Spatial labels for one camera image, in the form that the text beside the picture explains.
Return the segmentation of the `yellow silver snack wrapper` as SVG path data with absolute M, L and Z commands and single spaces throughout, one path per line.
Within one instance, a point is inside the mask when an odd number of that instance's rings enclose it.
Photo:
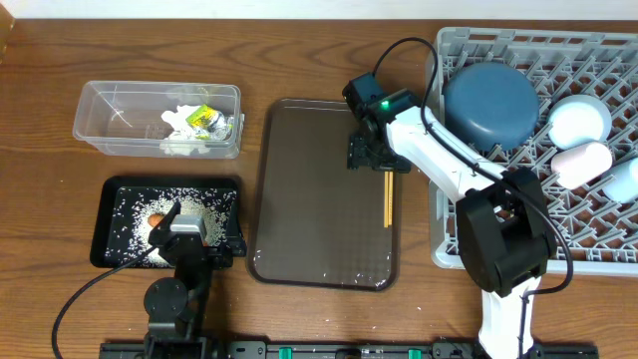
M 199 106 L 186 119 L 193 136 L 203 141 L 225 141 L 233 129 L 233 117 L 208 105 Z

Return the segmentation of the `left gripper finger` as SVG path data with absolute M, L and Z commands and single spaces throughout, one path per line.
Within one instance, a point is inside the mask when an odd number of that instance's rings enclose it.
M 169 225 L 177 214 L 180 214 L 181 205 L 177 201 L 175 202 L 167 214 L 164 214 L 163 220 L 155 227 L 152 228 L 149 240 L 168 240 L 171 235 Z
M 245 240 L 239 224 L 238 207 L 239 204 L 237 201 L 231 205 L 228 223 L 226 226 L 226 242 L 231 247 L 245 246 Z

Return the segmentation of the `light blue bowl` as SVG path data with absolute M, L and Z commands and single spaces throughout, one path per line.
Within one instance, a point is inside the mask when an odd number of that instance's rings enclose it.
M 604 142 L 611 132 L 611 113 L 588 95 L 572 95 L 558 101 L 547 117 L 548 136 L 555 146 L 568 150 L 590 142 Z

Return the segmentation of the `light blue cup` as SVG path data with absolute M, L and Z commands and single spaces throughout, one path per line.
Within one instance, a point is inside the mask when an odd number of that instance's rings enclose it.
M 638 159 L 635 158 L 611 168 L 606 176 L 612 176 L 613 180 L 603 188 L 604 194 L 609 199 L 620 203 L 635 200 L 638 191 L 637 167 Z

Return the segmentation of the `white cup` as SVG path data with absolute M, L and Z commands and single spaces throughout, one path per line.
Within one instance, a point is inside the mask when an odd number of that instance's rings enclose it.
M 604 144 L 590 142 L 555 155 L 551 170 L 559 185 L 576 189 L 609 170 L 612 163 L 612 154 Z

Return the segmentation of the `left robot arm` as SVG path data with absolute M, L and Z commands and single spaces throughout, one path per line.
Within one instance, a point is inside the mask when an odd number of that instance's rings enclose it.
M 149 315 L 143 358 L 221 358 L 224 345 L 202 332 L 212 274 L 229 268 L 233 259 L 246 255 L 247 246 L 237 217 L 230 207 L 228 221 L 221 226 L 220 243 L 205 243 L 202 217 L 182 214 L 175 203 L 152 229 L 149 243 L 174 268 L 172 277 L 154 282 L 147 290 L 144 306 Z

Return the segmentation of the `orange carrot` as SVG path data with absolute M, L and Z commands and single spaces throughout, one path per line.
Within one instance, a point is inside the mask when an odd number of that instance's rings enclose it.
M 161 213 L 154 213 L 149 216 L 148 223 L 151 227 L 157 226 L 164 218 L 164 215 Z

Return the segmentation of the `wooden chopstick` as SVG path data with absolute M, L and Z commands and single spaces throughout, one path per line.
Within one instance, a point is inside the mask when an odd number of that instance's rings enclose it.
M 389 220 L 390 220 L 390 226 L 391 226 L 393 224 L 394 173 L 393 172 L 388 172 L 388 173 L 389 173 Z
M 384 227 L 390 226 L 389 220 L 389 173 L 384 172 Z

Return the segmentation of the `pile of white rice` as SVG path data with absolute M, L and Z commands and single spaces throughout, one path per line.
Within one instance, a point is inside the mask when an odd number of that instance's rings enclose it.
M 119 266 L 148 250 L 154 228 L 150 218 L 167 214 L 177 202 L 182 214 L 203 219 L 205 243 L 218 244 L 225 235 L 235 200 L 234 189 L 123 186 L 117 192 L 113 212 L 107 216 L 109 230 L 104 261 L 109 266 Z

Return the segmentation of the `dark blue plate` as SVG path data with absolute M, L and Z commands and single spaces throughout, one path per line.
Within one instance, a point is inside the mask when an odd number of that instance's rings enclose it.
M 475 149 L 523 144 L 539 121 L 539 98 L 532 83 L 505 64 L 484 62 L 454 74 L 443 88 L 445 125 Z

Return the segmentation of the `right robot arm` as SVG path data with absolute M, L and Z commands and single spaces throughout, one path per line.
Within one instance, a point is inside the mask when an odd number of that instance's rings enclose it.
M 557 250 L 538 177 L 483 158 L 408 90 L 348 85 L 342 95 L 362 130 L 351 166 L 360 156 L 380 171 L 416 166 L 446 194 L 463 266 L 481 290 L 480 346 L 490 358 L 528 357 L 533 296 Z

